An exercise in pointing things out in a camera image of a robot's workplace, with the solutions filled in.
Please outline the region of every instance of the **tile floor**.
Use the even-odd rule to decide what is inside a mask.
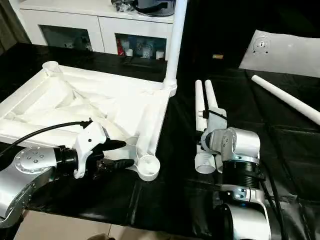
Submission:
[[[164,232],[28,211],[14,240],[87,240],[105,234],[115,240],[181,240]]]

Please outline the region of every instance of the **black strap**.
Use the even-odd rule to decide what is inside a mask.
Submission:
[[[167,9],[168,8],[168,3],[167,2],[161,2],[158,5],[151,6],[151,7],[139,8],[139,7],[137,7],[138,6],[138,0],[134,0],[131,5],[135,10],[137,10],[138,12],[143,13],[143,14],[151,14],[151,13],[158,12],[161,9]]]
[[[216,115],[216,116],[218,116],[218,117],[220,117],[220,118],[222,118],[222,119],[224,119],[224,120],[227,120],[227,117],[226,117],[226,116],[223,116],[222,114],[217,113],[217,112],[212,111],[212,110],[204,110],[204,111],[203,111],[203,118],[204,118],[204,119],[208,119],[208,118],[209,118],[209,113],[210,113],[210,114],[214,114],[214,115]]]

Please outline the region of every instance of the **cabinet door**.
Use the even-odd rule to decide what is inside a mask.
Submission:
[[[21,9],[33,44],[104,53],[97,16]]]
[[[99,17],[98,19],[106,53],[118,54],[117,40],[119,44],[122,39],[126,38],[123,40],[126,45],[122,44],[123,50],[132,49],[133,56],[144,57],[143,50],[137,49],[139,48],[137,46],[145,44],[155,48],[151,54],[152,58],[156,57],[156,48],[159,48],[159,51],[164,51],[165,59],[168,59],[173,24],[112,17]]]

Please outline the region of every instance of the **table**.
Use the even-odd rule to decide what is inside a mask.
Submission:
[[[17,44],[0,57],[0,98],[4,100],[41,69],[46,61],[61,65],[162,81],[164,62],[72,49]],[[217,219],[219,174],[195,171],[195,90],[197,72],[178,69],[178,90],[169,100],[157,148],[159,176],[142,181],[130,170],[102,178],[63,177],[39,189],[28,209],[123,226],[211,239]],[[213,69],[211,79],[228,125],[258,133],[261,159],[273,173],[291,239],[320,239],[320,127],[250,81],[252,74],[275,84],[320,111],[320,79],[243,69]],[[19,147],[2,159],[5,167]],[[280,228],[268,202],[272,239]]]

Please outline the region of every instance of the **curtain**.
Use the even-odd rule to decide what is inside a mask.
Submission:
[[[0,55],[16,43],[30,43],[9,0],[0,0]]]

